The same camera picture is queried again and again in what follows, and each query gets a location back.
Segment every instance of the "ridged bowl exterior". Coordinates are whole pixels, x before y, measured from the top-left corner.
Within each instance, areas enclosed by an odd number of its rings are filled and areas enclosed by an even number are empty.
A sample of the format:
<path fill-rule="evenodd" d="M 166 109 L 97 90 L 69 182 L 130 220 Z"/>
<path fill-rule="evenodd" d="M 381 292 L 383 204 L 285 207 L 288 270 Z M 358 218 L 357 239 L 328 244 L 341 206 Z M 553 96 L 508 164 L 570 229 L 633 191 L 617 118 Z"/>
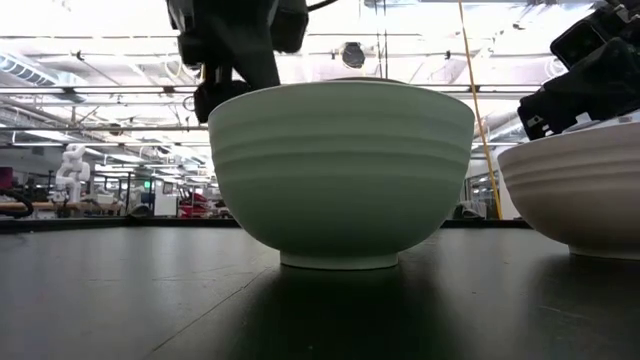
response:
<path fill-rule="evenodd" d="M 537 231 L 574 252 L 635 257 L 623 253 L 640 247 L 638 139 L 640 123 L 589 129 L 511 148 L 498 162 Z"/>
<path fill-rule="evenodd" d="M 209 119 L 233 216 L 305 256 L 375 256 L 426 239 L 456 204 L 474 122 L 449 96 L 369 81 L 257 91 Z"/>

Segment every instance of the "bowl foot ring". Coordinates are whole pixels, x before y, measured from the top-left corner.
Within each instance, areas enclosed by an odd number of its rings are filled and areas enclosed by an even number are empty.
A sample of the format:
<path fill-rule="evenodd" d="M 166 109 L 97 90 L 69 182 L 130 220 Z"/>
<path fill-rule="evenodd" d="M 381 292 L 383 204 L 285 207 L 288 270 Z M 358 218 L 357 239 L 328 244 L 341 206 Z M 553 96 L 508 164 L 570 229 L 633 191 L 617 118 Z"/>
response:
<path fill-rule="evenodd" d="M 318 270 L 372 270 L 396 266 L 398 254 L 362 257 L 314 257 L 280 253 L 284 265 Z"/>
<path fill-rule="evenodd" d="M 640 260 L 640 251 L 638 251 L 637 247 L 625 251 L 621 249 L 593 249 L 581 246 L 569 246 L 569 251 L 574 255 L 581 256 L 620 260 Z"/>

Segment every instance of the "black table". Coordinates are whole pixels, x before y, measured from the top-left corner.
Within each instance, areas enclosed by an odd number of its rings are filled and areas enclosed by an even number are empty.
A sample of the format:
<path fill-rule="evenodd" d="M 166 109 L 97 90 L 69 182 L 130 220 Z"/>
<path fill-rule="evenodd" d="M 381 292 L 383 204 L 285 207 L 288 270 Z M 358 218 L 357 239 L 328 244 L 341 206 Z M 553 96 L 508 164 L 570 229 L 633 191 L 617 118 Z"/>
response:
<path fill-rule="evenodd" d="M 442 230 L 396 268 L 280 266 L 238 229 L 0 236 L 0 359 L 638 359 L 640 264 Z"/>

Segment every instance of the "white robot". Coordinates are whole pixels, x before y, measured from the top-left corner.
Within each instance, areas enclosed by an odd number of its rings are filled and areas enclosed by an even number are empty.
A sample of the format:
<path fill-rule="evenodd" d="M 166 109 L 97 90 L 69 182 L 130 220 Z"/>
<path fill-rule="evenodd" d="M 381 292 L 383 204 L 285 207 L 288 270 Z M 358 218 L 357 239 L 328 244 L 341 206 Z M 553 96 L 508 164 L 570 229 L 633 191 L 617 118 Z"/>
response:
<path fill-rule="evenodd" d="M 81 181 L 87 181 L 91 176 L 91 167 L 82 161 L 84 151 L 84 146 L 69 145 L 62 153 L 62 166 L 56 172 L 56 188 L 50 196 L 53 202 L 80 201 Z"/>

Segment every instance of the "light green bowl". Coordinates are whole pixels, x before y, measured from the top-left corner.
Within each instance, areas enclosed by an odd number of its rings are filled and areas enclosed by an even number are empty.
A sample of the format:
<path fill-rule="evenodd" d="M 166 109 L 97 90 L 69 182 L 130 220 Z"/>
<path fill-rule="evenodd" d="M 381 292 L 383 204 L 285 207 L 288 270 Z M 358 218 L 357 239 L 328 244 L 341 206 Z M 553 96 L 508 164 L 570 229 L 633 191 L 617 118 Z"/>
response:
<path fill-rule="evenodd" d="M 280 86 L 209 116 L 222 197 L 284 264 L 371 269 L 429 237 L 455 206 L 474 115 L 417 87 Z"/>

